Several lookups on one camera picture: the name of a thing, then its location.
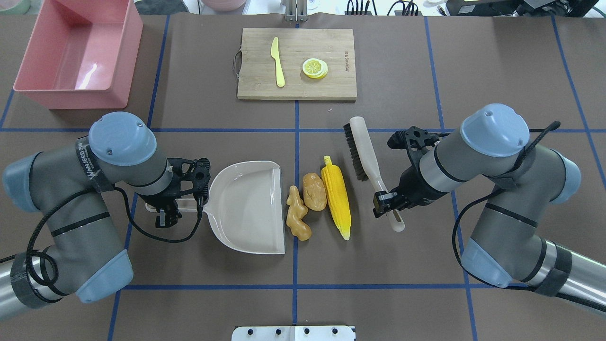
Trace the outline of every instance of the white brush handle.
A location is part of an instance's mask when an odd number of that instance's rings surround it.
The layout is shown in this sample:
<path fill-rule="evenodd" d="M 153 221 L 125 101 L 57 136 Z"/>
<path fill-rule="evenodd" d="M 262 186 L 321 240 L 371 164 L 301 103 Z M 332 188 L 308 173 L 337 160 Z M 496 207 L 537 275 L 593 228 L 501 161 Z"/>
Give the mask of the white brush handle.
<path fill-rule="evenodd" d="M 368 175 L 368 179 L 373 184 L 375 192 L 389 192 L 381 178 L 379 163 L 377 162 L 375 149 L 370 141 L 370 135 L 368 134 L 368 128 L 366 128 L 364 118 L 360 116 L 352 117 L 349 120 L 349 125 L 351 127 L 351 134 L 356 143 L 356 149 L 358 150 L 358 157 L 360 158 L 364 172 Z M 386 215 L 389 219 L 389 224 L 394 231 L 401 232 L 404 230 L 406 225 L 397 211 L 388 212 Z"/>

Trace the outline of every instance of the black bristles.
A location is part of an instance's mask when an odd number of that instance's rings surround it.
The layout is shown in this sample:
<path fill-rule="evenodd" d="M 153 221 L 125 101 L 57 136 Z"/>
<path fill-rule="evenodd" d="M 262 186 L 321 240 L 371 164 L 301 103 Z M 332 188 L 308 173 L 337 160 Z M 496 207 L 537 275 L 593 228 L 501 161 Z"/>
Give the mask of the black bristles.
<path fill-rule="evenodd" d="M 356 178 L 358 178 L 360 181 L 366 181 L 368 180 L 368 175 L 366 175 L 366 172 L 364 172 L 364 167 L 362 167 L 362 161 L 358 155 L 358 148 L 356 148 L 356 141 L 353 139 L 353 133 L 351 132 L 351 126 L 349 123 L 343 126 L 343 131 L 345 132 L 347 145 L 349 146 L 349 151 L 351 153 L 353 169 L 356 171 Z"/>

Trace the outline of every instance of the knife handle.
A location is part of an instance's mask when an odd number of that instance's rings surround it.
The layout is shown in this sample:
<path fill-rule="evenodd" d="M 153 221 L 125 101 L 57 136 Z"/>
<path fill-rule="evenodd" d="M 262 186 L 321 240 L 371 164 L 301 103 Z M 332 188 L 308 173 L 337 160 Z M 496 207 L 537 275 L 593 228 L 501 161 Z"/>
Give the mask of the knife handle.
<path fill-rule="evenodd" d="M 276 85 L 278 87 L 284 86 L 284 74 L 282 73 L 282 64 L 280 64 L 280 59 L 276 59 Z"/>

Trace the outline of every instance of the green bowl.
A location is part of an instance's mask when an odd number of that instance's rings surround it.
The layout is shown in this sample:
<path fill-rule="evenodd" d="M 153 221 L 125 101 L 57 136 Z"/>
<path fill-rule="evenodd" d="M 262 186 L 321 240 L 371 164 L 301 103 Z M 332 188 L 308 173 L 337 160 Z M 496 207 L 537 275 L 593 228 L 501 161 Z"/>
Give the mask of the green bowl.
<path fill-rule="evenodd" d="M 0 14 L 25 14 L 32 5 L 30 0 L 21 0 L 16 5 L 5 10 L 0 10 Z"/>

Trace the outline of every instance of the yellow knife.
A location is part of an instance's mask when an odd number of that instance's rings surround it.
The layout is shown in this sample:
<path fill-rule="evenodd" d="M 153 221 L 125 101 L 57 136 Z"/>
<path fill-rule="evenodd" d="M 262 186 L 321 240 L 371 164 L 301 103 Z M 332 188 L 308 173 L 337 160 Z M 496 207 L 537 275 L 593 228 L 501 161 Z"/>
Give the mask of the yellow knife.
<path fill-rule="evenodd" d="M 278 37 L 273 38 L 271 44 L 271 57 L 276 60 L 276 85 L 284 86 L 284 74 L 282 73 L 282 64 L 280 64 L 280 51 L 278 50 Z"/>

